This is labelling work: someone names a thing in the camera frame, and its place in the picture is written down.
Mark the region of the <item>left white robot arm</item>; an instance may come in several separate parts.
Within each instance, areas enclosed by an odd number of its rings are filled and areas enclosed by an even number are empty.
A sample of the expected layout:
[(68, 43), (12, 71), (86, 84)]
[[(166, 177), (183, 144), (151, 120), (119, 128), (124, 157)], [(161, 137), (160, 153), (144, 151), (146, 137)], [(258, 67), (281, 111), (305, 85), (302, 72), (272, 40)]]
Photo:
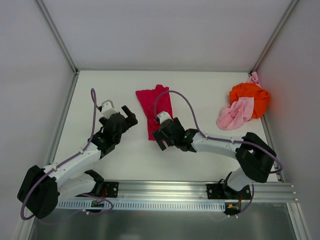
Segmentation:
[(17, 198), (22, 203), (20, 216), (27, 220), (25, 209), (38, 219), (47, 217), (59, 203), (81, 195), (99, 198), (105, 193), (104, 178), (91, 169), (92, 164), (111, 153), (122, 135), (138, 124), (136, 115), (127, 106), (124, 114), (113, 107), (104, 106), (99, 119), (102, 127), (87, 144), (60, 163), (28, 169)]

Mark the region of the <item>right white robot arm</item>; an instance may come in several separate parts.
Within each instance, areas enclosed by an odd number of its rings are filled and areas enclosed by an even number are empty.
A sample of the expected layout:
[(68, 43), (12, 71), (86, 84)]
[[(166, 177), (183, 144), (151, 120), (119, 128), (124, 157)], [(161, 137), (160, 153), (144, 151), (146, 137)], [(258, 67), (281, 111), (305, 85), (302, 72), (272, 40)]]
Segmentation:
[(247, 132), (243, 137), (216, 137), (210, 139), (198, 129), (184, 129), (179, 119), (166, 119), (152, 133), (161, 150), (175, 146), (183, 152), (206, 152), (237, 160), (239, 168), (230, 172), (216, 192), (226, 199), (235, 200), (251, 183), (266, 183), (275, 162), (276, 153), (255, 133)]

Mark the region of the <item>magenta t shirt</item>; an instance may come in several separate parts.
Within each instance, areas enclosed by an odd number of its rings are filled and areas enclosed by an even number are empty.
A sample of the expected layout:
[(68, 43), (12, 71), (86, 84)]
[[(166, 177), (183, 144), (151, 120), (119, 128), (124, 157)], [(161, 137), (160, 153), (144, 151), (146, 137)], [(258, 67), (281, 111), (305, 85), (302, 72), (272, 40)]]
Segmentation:
[[(160, 126), (160, 124), (156, 121), (154, 113), (156, 99), (161, 93), (168, 91), (169, 89), (170, 88), (168, 86), (157, 84), (154, 89), (137, 90), (135, 92), (147, 120), (147, 133), (149, 141), (155, 140), (153, 137), (153, 132), (157, 131)], [(169, 93), (163, 94), (157, 101), (156, 114), (158, 115), (163, 111), (167, 112), (171, 118), (173, 117), (172, 103)]]

